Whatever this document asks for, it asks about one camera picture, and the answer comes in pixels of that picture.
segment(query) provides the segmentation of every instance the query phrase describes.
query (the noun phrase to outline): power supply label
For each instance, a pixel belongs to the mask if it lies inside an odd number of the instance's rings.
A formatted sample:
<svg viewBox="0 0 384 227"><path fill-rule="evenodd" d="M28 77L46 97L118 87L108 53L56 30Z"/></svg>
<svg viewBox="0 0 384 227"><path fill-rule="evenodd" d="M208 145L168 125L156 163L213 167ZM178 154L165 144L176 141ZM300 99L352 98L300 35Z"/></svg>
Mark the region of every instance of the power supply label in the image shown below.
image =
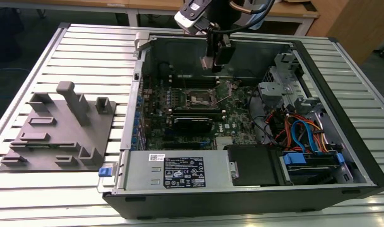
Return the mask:
<svg viewBox="0 0 384 227"><path fill-rule="evenodd" d="M164 159L164 187L205 187L202 157L166 157Z"/></svg>

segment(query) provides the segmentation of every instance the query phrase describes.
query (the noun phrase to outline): motherboard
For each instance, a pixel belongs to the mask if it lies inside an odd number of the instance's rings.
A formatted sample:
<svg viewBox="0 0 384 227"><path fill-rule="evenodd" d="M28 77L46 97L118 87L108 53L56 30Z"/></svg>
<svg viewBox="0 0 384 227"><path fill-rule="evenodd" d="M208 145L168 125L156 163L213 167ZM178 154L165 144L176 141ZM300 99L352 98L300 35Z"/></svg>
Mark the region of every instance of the motherboard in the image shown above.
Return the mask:
<svg viewBox="0 0 384 227"><path fill-rule="evenodd" d="M257 144L246 110L252 87L236 79L180 81L150 79L144 85L144 116L150 126L145 149L217 150L229 144Z"/></svg>

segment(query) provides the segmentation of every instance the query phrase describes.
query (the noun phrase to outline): slotted aluminum surface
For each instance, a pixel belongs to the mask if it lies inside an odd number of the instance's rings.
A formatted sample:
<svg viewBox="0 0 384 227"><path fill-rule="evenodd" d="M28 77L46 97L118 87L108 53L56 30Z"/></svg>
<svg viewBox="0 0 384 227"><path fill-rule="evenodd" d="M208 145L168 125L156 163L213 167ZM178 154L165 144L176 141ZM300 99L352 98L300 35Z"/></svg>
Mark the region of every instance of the slotted aluminum surface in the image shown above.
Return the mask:
<svg viewBox="0 0 384 227"><path fill-rule="evenodd" d="M134 65L133 39L137 31L180 33L174 29L130 28L72 24L58 29L24 86L0 121L0 159L30 111L25 104L32 92L49 92L53 99L61 80L76 83L86 100L108 96L118 103L109 135L105 162L118 159L130 75ZM384 100L338 44L325 38L242 34L266 39L300 39L325 77L365 144L384 171ZM306 77L306 85L314 90ZM222 217L125 220L105 204L100 192L113 186L113 178L97 173L0 173L0 227L2 226L352 226L384 227L384 193L345 201L318 212L234 215Z"/></svg>

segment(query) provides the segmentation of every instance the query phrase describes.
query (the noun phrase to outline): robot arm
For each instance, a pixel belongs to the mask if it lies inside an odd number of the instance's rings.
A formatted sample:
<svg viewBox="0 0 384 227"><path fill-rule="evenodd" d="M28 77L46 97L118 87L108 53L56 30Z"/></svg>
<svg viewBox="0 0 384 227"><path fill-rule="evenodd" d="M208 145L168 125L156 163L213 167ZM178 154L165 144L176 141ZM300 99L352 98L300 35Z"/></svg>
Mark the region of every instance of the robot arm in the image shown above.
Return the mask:
<svg viewBox="0 0 384 227"><path fill-rule="evenodd" d="M181 29L190 35L205 35L206 51L201 58L201 66L218 72L234 52L234 45L229 35L249 28L258 23L269 12L274 0L268 0L266 5L258 10L241 7L244 0L189 0L174 15L174 20ZM241 13L256 14L265 12L245 26L230 29Z"/></svg>

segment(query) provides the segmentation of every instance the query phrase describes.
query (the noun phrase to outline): wooden cabinet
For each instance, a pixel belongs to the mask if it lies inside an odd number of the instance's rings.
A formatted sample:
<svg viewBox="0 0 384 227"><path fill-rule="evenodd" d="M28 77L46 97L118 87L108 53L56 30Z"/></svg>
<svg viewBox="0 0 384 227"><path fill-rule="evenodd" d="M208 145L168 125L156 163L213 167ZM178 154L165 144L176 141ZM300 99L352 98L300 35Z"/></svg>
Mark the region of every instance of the wooden cabinet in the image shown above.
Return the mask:
<svg viewBox="0 0 384 227"><path fill-rule="evenodd" d="M312 0L320 18L308 36L334 37L357 64L384 40L384 0Z"/></svg>

